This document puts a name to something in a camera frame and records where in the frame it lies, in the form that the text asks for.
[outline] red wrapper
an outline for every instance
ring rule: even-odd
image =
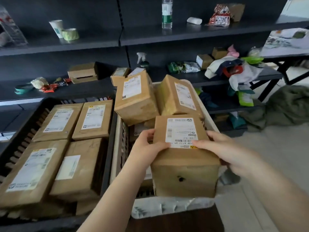
[[[227,27],[230,25],[230,10],[226,5],[217,4],[208,25]]]

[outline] hand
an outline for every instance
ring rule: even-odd
[[[142,168],[145,171],[160,151],[171,146],[170,143],[166,142],[149,144],[148,141],[153,140],[154,133],[155,129],[148,129],[141,132],[132,147],[126,164],[128,162],[132,167]]]
[[[218,157],[230,163],[235,174],[245,177],[254,165],[263,162],[257,152],[237,144],[232,138],[215,131],[206,132],[209,138],[214,141],[192,141],[192,144],[198,148],[212,151]]]

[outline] spray bottle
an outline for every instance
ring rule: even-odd
[[[136,53],[138,55],[138,60],[137,60],[137,64],[139,67],[141,68],[145,68],[146,71],[149,71],[149,62],[146,61],[146,53],[143,52],[138,52]]]

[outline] white spray nozzle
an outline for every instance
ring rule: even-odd
[[[138,52],[138,53],[136,53],[136,54],[138,55],[137,63],[139,63],[141,60],[142,60],[142,61],[145,61],[145,60],[146,60],[146,53]]]

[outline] left hand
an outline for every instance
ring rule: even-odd
[[[135,141],[126,164],[133,168],[142,168],[145,171],[154,161],[157,154],[171,146],[170,143],[158,142],[149,144],[148,141],[153,139],[155,129],[148,129],[141,132]]]

